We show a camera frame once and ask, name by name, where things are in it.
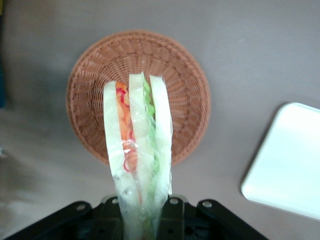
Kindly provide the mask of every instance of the white plate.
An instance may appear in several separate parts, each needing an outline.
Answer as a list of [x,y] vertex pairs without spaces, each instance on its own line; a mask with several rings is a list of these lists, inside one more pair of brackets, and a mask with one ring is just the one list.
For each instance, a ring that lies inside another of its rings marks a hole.
[[320,220],[320,110],[289,103],[277,113],[241,186],[250,201]]

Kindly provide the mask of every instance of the plastic wrap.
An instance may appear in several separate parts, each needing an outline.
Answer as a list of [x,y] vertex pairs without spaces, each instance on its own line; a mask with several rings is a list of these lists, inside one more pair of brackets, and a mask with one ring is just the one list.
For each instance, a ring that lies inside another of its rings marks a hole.
[[103,91],[106,146],[125,240],[153,240],[171,194],[172,120],[161,77],[130,74]]

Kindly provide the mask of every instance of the round basket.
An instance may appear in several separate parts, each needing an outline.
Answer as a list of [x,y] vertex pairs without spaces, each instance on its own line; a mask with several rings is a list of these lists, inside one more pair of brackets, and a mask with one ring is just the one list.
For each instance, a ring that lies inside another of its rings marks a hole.
[[205,133],[211,109],[206,76],[178,42],[144,30],[107,36],[89,47],[76,62],[68,81],[66,107],[82,144],[109,164],[103,111],[108,81],[129,84],[129,74],[162,76],[173,123],[172,165],[185,159]]

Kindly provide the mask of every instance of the gray table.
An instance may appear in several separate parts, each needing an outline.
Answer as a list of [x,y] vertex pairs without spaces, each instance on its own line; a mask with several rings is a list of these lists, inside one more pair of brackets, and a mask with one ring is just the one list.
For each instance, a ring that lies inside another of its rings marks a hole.
[[1,51],[9,106],[0,111],[0,238],[77,200],[115,192],[109,167],[72,132],[67,78],[100,38],[147,29],[199,61],[212,115],[199,147],[172,169],[173,192],[218,200],[272,240],[319,239],[320,221],[259,205],[240,191],[284,103],[320,108],[318,0],[10,0]]

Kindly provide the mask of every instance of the carrot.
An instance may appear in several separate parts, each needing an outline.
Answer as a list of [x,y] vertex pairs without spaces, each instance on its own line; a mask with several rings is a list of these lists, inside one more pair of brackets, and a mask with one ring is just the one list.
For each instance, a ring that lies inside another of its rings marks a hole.
[[115,83],[115,90],[122,147],[125,158],[123,167],[125,171],[134,173],[137,169],[138,155],[135,134],[131,121],[129,92],[127,86],[122,82]]

